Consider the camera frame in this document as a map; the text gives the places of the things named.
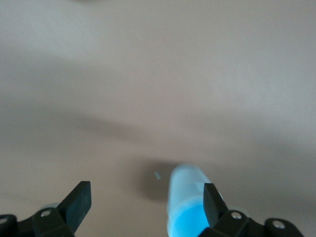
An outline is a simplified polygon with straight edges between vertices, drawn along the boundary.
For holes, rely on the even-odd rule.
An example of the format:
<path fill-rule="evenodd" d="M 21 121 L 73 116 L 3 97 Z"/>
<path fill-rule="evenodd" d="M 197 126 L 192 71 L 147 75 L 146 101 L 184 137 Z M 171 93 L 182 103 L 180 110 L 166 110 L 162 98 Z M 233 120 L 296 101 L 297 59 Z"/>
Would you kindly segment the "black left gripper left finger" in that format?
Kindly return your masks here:
<path fill-rule="evenodd" d="M 0 215 L 0 237 L 75 237 L 90 208 L 91 183 L 81 181 L 59 204 L 47 205 L 25 220 Z"/>

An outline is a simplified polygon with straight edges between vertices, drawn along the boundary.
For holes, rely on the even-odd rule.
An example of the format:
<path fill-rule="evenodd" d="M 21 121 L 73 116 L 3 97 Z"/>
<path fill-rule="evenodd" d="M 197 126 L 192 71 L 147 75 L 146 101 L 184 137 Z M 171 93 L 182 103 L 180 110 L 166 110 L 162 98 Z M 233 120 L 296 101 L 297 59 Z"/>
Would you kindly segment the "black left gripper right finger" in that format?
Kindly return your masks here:
<path fill-rule="evenodd" d="M 203 208 L 209 226 L 201 237 L 303 237 L 291 222 L 269 218 L 263 225 L 237 210 L 229 210 L 217 188 L 204 184 Z"/>

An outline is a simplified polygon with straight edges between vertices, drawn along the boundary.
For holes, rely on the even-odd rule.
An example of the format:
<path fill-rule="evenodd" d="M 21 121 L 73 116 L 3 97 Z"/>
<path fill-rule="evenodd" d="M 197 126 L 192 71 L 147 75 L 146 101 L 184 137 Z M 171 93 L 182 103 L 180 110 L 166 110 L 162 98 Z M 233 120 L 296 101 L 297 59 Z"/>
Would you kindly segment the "blue plastic cup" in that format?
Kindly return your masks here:
<path fill-rule="evenodd" d="M 178 210 L 168 216 L 168 237 L 198 237 L 209 227 L 201 205 Z"/>
<path fill-rule="evenodd" d="M 196 204 L 203 203 L 204 184 L 211 181 L 201 168 L 192 164 L 176 166 L 170 175 L 167 213 L 175 216 Z"/>

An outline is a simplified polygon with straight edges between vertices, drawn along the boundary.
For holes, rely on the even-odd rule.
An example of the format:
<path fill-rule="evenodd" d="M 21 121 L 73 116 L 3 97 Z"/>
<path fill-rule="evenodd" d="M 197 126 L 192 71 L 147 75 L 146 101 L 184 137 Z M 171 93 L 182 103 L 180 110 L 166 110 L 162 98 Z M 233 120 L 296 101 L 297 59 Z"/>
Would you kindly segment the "brown table cover cloth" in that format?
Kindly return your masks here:
<path fill-rule="evenodd" d="M 87 180 L 77 237 L 168 237 L 181 163 L 316 237 L 316 0 L 0 0 L 0 214 Z"/>

